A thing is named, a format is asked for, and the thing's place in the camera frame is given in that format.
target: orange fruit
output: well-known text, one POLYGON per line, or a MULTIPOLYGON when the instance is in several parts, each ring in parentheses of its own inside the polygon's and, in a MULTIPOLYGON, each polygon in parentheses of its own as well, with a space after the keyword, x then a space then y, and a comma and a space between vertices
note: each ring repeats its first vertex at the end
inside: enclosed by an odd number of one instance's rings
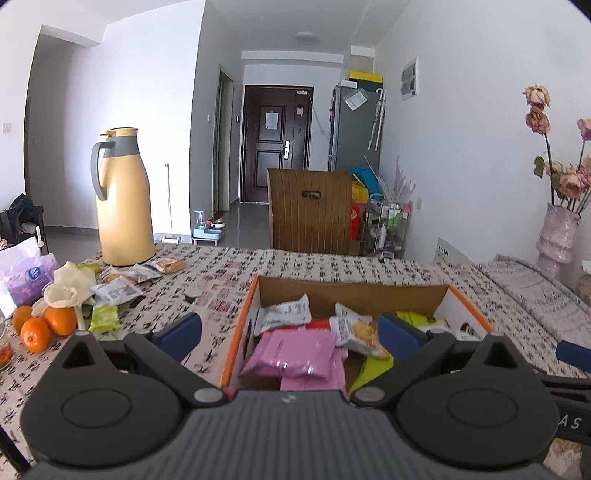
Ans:
POLYGON ((31 318, 32 308, 29 305, 23 305, 17 308, 12 314, 12 327, 19 335, 21 333, 22 324, 31 318))
POLYGON ((76 312, 73 308, 55 309, 53 307, 47 307, 43 314, 43 318, 45 318, 51 331, 62 337, 74 333, 76 325, 78 325, 76 312))
POLYGON ((45 320, 33 317, 28 319, 21 328, 21 342, 33 353, 45 350, 51 340, 51 332, 45 320))

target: refrigerator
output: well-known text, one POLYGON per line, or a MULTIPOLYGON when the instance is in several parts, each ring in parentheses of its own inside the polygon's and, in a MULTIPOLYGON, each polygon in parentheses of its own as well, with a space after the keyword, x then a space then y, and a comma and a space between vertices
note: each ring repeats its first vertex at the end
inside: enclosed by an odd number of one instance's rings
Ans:
POLYGON ((375 119, 375 108, 379 93, 367 92, 368 101, 357 110, 351 110, 345 103, 345 97, 355 91, 354 88, 337 85, 333 90, 333 112, 330 126, 329 171, 347 171, 354 167, 366 167, 363 156, 369 160, 372 168, 379 169, 379 154, 375 151, 376 126, 371 150, 368 150, 369 138, 375 119))

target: brown chair back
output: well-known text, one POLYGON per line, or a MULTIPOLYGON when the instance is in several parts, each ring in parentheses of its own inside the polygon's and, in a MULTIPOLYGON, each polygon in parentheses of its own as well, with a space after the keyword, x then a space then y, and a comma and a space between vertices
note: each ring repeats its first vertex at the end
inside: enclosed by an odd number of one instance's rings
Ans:
POLYGON ((326 171, 267 171, 271 248, 349 253, 352 176, 326 171))

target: tablecloth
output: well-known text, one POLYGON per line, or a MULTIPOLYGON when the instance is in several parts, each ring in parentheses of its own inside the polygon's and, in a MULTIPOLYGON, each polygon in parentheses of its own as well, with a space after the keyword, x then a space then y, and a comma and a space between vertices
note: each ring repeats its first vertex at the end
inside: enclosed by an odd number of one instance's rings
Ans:
MULTIPOLYGON (((121 309, 123 328, 102 334, 120 339, 128 332, 159 330, 187 312, 203 321, 200 345, 185 366, 206 380, 220 377, 243 298, 255 275, 326 282, 370 282, 390 285, 455 285, 484 314, 492 326, 505 332, 526 359, 554 375, 581 377, 577 369, 556 360, 556 340, 492 280, 476 267, 338 255, 301 254, 278 250, 244 250, 159 244, 157 258, 177 258, 187 268, 141 285, 144 298, 121 309)), ((15 338, 15 359, 0 376, 0 421, 26 457, 32 459, 20 431, 20 412, 27 397, 66 339, 55 339, 41 354, 27 352, 15 338)), ((562 449, 565 444, 557 442, 562 449)), ((555 452, 556 471, 569 459, 555 452)), ((14 477, 5 459, 0 461, 0 480, 14 477)))

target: pink vase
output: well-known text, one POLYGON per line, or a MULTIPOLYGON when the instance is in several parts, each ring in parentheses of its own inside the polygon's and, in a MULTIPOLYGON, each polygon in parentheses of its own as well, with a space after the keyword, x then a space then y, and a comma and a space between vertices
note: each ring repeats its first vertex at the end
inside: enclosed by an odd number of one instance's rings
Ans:
POLYGON ((581 220, 580 215, 566 208, 548 204, 544 227, 537 248, 540 252, 536 266, 554 278, 563 264, 573 260, 573 245, 581 220))

